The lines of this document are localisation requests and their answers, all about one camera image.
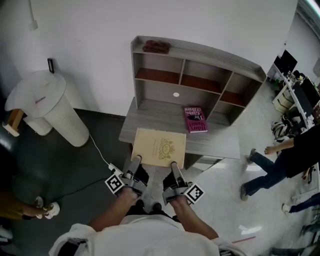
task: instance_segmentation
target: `white wall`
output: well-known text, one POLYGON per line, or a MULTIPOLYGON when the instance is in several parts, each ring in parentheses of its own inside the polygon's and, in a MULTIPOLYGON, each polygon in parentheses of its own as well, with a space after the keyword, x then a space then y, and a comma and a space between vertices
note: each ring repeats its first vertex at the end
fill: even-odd
MULTIPOLYGON (((137 35, 190 41, 268 71, 285 41, 297 0, 27 0, 0 9, 0 77, 8 94, 47 58, 74 80, 89 110, 126 115, 134 96, 130 42, 137 35)), ((74 107, 85 108, 72 102, 74 107)))
POLYGON ((297 14, 287 35, 286 46, 279 52, 280 56, 285 49, 297 60, 294 70, 304 73, 315 82, 317 75, 313 69, 320 58, 320 40, 297 14))

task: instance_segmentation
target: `desk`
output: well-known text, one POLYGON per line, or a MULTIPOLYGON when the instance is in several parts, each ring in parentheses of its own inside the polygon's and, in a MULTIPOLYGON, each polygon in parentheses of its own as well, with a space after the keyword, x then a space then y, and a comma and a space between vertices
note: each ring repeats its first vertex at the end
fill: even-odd
POLYGON ((302 115, 302 118, 303 118, 303 121, 304 121, 304 124, 305 124, 305 127, 308 129, 310 129, 311 127, 314 126, 314 124, 309 124, 308 121, 307 121, 307 117, 306 117, 306 113, 305 111, 303 110, 303 108, 301 107, 301 104, 295 94, 295 91, 292 89, 292 84, 291 82, 289 82, 287 80, 287 78, 281 73, 281 71, 278 69, 278 67, 273 63, 272 64, 272 68, 280 75, 280 77, 284 80, 284 86, 282 88, 282 90, 278 93, 278 95, 274 98, 274 100, 272 101, 273 104, 275 104, 275 102, 279 99, 279 97, 285 92, 285 91, 289 91, 293 101, 294 101, 294 104, 296 105, 299 113, 302 115))
MULTIPOLYGON (((289 82, 287 80, 287 78, 280 72, 280 70, 278 69, 278 67, 273 63, 272 64, 272 68, 280 75, 280 77, 284 80, 284 86, 283 86, 283 89, 279 92, 279 94, 274 98, 274 100, 272 101, 272 103, 274 104, 280 97, 281 94, 283 94, 285 92, 285 90, 289 90, 290 92, 290 95, 297 107, 297 109, 299 110, 299 113, 302 115, 302 118, 303 118, 303 121, 304 121, 304 124, 305 124, 305 127, 306 127, 306 131, 308 131, 309 129, 311 129, 313 126, 315 126, 314 123, 309 123, 308 122, 308 118, 306 117, 306 114, 303 110, 303 108, 301 107, 301 104, 295 94, 295 91, 292 89, 292 84, 291 82, 289 82)), ((320 192, 320 172, 319 172, 319 163, 317 163, 315 166, 315 171, 317 173, 317 180, 318 180, 318 186, 314 189, 311 189, 307 192, 304 192, 304 193, 300 193, 300 194, 297 194, 295 196, 292 196, 291 197, 291 200, 297 200, 299 199, 300 197, 304 196, 305 194, 308 194, 310 192, 320 192)))
POLYGON ((133 144, 137 128, 186 134, 184 167, 188 169, 202 156, 217 159, 240 158, 237 127, 228 123, 225 115, 214 112, 208 132, 188 133, 181 105, 146 99, 136 108, 133 98, 119 140, 133 144))

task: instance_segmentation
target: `brown object on shelf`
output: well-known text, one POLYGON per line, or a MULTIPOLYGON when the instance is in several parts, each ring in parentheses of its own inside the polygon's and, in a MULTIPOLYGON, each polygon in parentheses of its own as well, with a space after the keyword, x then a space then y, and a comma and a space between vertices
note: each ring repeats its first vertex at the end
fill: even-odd
POLYGON ((179 83, 180 75, 178 73, 170 71, 140 68, 135 78, 140 80, 152 80, 177 85, 179 83))
POLYGON ((181 85, 197 88, 215 94, 221 94, 220 84, 218 82, 193 75, 182 75, 181 85))
POLYGON ((243 107, 243 108, 246 107, 240 94, 227 91, 227 90, 225 90, 224 93, 222 94, 220 101, 229 103, 232 105, 236 105, 239 107, 243 107))
POLYGON ((148 40, 145 42, 145 45, 142 49, 147 53, 168 54, 170 50, 170 44, 167 42, 148 40))

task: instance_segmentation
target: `tan book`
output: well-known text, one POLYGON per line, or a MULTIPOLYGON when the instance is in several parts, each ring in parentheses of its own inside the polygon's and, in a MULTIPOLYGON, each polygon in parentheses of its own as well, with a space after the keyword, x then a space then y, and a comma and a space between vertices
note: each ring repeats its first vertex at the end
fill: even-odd
POLYGON ((183 133, 138 128, 135 134, 131 160, 141 156, 141 163, 171 167, 176 162, 184 167, 186 135, 183 133))

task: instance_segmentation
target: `white cable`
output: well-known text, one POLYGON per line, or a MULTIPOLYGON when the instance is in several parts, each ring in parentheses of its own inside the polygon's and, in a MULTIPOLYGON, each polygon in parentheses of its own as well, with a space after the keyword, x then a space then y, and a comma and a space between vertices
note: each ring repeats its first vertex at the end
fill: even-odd
POLYGON ((106 163, 107 165, 109 165, 109 163, 108 163, 108 162, 104 159, 104 157, 102 156, 101 151, 100 151, 100 149, 97 147, 97 145, 96 145, 96 143, 95 143, 95 141, 94 141, 94 138, 92 138, 91 134, 90 134, 90 138, 91 138, 91 140, 93 141, 93 144, 94 144, 94 146, 96 147, 96 149, 99 151, 102 160, 105 161, 105 163, 106 163))
POLYGON ((34 12, 32 11, 31 0, 28 0, 28 6, 29 6, 29 12, 30 12, 31 21, 34 22, 35 21, 35 17, 34 17, 34 12))
POLYGON ((29 13, 30 13, 30 17, 31 17, 31 23, 29 24, 29 29, 31 31, 33 31, 33 30, 36 30, 38 28, 38 23, 35 20, 34 12, 32 11, 31 0, 27 0, 27 1, 28 1, 29 13))

